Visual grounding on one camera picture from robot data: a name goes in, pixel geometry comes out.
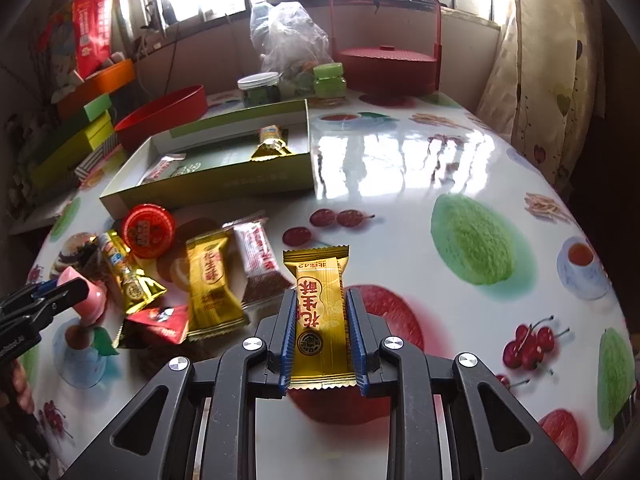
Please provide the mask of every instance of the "yellow box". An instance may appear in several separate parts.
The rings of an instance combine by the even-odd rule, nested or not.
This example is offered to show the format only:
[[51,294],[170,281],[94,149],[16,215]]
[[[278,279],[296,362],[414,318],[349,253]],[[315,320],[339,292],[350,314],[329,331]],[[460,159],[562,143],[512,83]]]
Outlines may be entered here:
[[64,178],[76,166],[100,146],[113,133],[109,112],[101,114],[93,123],[80,130],[67,142],[51,153],[47,159],[31,171],[31,181],[39,189]]

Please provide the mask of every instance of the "human hand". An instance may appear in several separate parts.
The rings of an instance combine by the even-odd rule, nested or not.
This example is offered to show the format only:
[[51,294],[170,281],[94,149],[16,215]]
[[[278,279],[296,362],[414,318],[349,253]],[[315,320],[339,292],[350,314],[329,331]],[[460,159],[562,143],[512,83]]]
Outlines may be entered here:
[[[33,396],[31,395],[31,388],[27,382],[27,372],[18,361],[14,361],[12,383],[17,394],[18,406],[31,415],[35,409]],[[0,392],[0,408],[4,408],[8,403],[9,397],[7,394]]]

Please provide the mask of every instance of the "cable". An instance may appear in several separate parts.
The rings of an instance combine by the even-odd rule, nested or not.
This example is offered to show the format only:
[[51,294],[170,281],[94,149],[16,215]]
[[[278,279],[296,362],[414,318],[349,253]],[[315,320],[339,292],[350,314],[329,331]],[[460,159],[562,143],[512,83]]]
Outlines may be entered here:
[[169,65],[169,73],[166,75],[166,84],[164,85],[164,94],[162,95],[166,95],[166,91],[169,89],[169,81],[171,81],[171,72],[174,70],[175,51],[178,49],[179,34],[180,34],[180,22],[178,22],[177,27],[175,29],[174,51],[171,54],[171,64]]
[[234,39],[234,50],[236,51],[236,68],[238,69],[238,72],[242,75],[242,77],[246,76],[246,73],[244,72],[244,70],[242,70],[242,64],[240,63],[240,48],[238,47],[238,38],[236,38],[236,33],[234,32],[234,26],[233,23],[231,22],[231,18],[229,17],[229,15],[225,12],[225,16],[226,16],[226,22],[229,25],[229,29],[231,30],[231,37]]
[[[145,54],[146,54],[146,35],[148,34],[148,31],[145,31],[145,33],[143,34],[142,38],[140,38],[140,45],[138,46],[138,54],[137,54],[137,60],[136,63],[140,63],[140,60],[142,59],[140,56],[142,54],[142,46],[145,45]],[[140,79],[140,65],[136,66],[136,76],[138,79],[138,84],[140,85],[140,88],[143,89],[143,91],[145,92],[146,96],[149,98],[150,101],[153,101],[154,98],[151,95],[151,93],[149,92],[149,90],[146,89],[146,87],[142,84],[142,79]]]

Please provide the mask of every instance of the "green gift box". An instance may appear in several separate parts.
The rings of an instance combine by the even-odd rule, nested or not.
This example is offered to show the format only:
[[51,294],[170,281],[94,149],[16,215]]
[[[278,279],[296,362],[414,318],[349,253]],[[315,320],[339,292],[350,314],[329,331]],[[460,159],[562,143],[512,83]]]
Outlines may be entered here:
[[[292,155],[251,160],[260,128],[276,124]],[[174,176],[139,185],[167,153],[185,153]],[[147,139],[100,196],[114,219],[143,203],[167,209],[273,192],[313,189],[305,100],[223,113]]]

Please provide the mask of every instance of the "curtain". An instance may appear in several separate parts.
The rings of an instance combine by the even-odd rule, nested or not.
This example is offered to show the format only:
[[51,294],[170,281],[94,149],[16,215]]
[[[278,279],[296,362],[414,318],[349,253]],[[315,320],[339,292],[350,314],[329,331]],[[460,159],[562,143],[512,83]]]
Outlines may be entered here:
[[567,189],[602,60],[599,0],[512,0],[476,115]]

